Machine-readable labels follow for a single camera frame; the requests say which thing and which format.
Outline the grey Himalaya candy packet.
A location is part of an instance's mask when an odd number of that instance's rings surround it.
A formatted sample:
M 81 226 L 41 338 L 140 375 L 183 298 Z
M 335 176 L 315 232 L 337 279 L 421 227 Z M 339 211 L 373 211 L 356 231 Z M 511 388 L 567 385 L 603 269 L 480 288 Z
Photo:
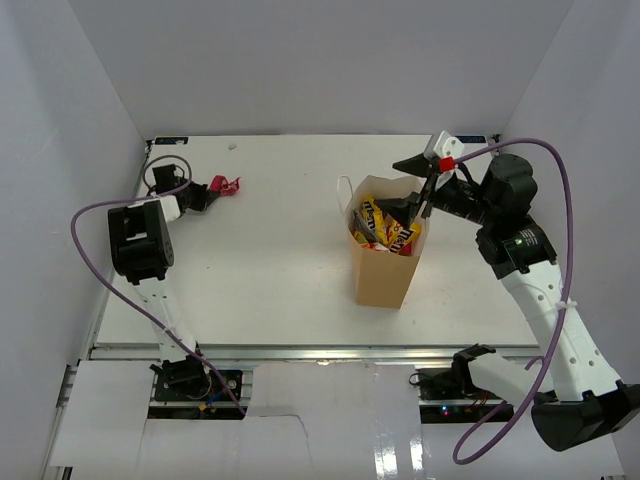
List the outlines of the grey Himalaya candy packet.
M 353 211 L 353 225 L 354 231 L 360 232 L 367 242 L 370 242 L 371 239 L 375 238 L 360 211 Z

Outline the brown paper bag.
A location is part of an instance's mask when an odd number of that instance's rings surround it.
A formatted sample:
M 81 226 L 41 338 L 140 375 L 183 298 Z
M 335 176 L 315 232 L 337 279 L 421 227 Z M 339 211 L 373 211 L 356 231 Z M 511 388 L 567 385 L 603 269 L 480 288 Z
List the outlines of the brown paper bag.
M 346 203 L 338 203 L 347 229 L 357 304 L 393 309 L 402 306 L 423 252 L 429 233 L 429 221 L 416 219 L 421 232 L 409 243 L 410 252 L 402 255 L 387 253 L 378 247 L 368 248 L 358 242 L 354 237 L 354 213 L 369 197 L 375 200 L 405 197 L 419 188 L 420 182 L 414 177 L 388 179 L 369 175 L 357 187 L 348 188 Z

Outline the orange Skittles snack bag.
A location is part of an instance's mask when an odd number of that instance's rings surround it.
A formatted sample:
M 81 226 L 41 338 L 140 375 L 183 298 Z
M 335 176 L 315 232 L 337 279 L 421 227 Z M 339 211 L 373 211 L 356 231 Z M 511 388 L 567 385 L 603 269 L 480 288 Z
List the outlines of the orange Skittles snack bag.
M 354 237 L 354 240 L 364 249 L 379 251 L 379 252 L 388 252 L 389 249 L 378 241 L 369 241 L 366 237 L 362 236 L 360 233 Z

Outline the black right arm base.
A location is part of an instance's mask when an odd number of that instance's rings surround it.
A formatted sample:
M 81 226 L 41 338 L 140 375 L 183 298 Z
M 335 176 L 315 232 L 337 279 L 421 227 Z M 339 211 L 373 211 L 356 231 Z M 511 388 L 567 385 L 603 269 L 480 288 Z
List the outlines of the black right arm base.
M 489 400 L 500 401 L 499 397 L 487 391 L 464 393 L 461 384 L 454 378 L 450 369 L 417 369 L 409 376 L 408 382 L 419 390 L 419 398 L 423 401 L 462 400 L 474 407 L 485 404 Z

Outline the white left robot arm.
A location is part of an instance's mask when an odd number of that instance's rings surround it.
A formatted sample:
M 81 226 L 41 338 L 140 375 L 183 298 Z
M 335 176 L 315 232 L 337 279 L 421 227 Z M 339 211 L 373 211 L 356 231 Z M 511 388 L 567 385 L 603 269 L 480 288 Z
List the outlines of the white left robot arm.
M 206 211 L 227 181 L 194 183 L 175 164 L 156 166 L 152 174 L 152 198 L 107 213 L 111 258 L 116 273 L 133 286 L 142 311 L 153 317 L 160 360 L 177 363 L 197 349 L 197 342 L 178 313 L 170 288 L 168 270 L 175 254 L 168 224 L 189 210 Z

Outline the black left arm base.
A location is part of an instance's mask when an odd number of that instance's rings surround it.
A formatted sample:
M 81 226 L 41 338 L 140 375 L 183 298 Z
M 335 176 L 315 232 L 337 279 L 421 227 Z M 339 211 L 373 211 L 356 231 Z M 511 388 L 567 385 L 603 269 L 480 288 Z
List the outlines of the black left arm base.
M 240 401 L 244 375 L 241 370 L 221 370 L 217 376 L 191 356 L 177 362 L 151 364 L 154 373 L 150 415 L 159 418 L 205 419 L 235 409 L 226 384 Z

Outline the yellow M&M's packet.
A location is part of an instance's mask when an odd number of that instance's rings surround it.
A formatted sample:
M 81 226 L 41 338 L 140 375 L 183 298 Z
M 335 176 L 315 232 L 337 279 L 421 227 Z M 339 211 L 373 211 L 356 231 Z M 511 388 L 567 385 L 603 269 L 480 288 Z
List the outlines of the yellow M&M's packet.
M 372 196 L 364 198 L 360 207 L 360 212 L 367 222 L 371 232 L 376 237 L 375 228 L 386 225 L 384 212 L 375 204 L 375 200 Z
M 404 227 L 399 222 L 392 221 L 387 227 L 388 242 L 386 246 L 391 253 L 411 256 L 415 242 L 421 233 L 422 226 L 419 223 L 412 223 L 409 227 Z

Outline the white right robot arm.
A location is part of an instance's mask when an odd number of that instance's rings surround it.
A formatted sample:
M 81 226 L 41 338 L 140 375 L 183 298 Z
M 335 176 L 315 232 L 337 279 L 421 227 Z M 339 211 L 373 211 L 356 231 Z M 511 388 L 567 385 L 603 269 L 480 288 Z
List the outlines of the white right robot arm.
M 384 199 L 379 207 L 402 225 L 433 209 L 479 225 L 484 261 L 520 308 L 545 355 L 540 366 L 550 386 L 487 345 L 459 351 L 451 384 L 461 397 L 487 391 L 524 405 L 543 442 L 561 452 L 614 433 L 639 413 L 639 387 L 625 383 L 604 359 L 573 302 L 564 294 L 569 269 L 560 267 L 544 230 L 529 214 L 538 187 L 524 158 L 494 157 L 481 182 L 456 175 L 452 158 L 418 154 L 394 169 L 423 179 L 420 191 Z

